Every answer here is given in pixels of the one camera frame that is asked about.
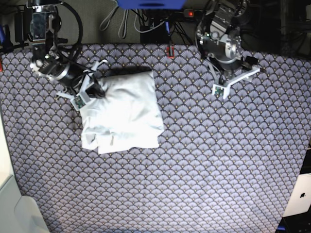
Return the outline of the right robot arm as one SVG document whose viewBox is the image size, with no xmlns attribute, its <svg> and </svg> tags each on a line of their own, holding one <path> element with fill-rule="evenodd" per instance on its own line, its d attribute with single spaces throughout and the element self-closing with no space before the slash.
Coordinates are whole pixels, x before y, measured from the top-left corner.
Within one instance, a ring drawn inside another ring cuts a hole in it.
<svg viewBox="0 0 311 233">
<path fill-rule="evenodd" d="M 62 47 L 67 40 L 58 37 L 62 25 L 58 13 L 60 5 L 73 13 L 78 23 L 78 39 L 70 49 Z M 63 0 L 29 0 L 26 7 L 32 11 L 31 70 L 40 77 L 59 82 L 64 89 L 57 92 L 57 96 L 68 99 L 77 111 L 93 98 L 104 98 L 105 92 L 93 75 L 106 60 L 95 61 L 90 68 L 76 61 L 82 50 L 83 37 L 83 24 L 78 13 Z"/>
</svg>

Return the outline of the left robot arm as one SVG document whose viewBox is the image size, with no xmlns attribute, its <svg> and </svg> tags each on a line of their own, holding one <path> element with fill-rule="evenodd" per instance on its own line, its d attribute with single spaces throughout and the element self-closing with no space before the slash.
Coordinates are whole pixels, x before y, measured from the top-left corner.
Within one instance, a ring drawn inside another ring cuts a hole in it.
<svg viewBox="0 0 311 233">
<path fill-rule="evenodd" d="M 203 10 L 195 42 L 214 78 L 213 95 L 226 99 L 232 85 L 260 72 L 256 58 L 242 56 L 241 27 L 249 20 L 247 0 L 210 0 Z"/>
</svg>

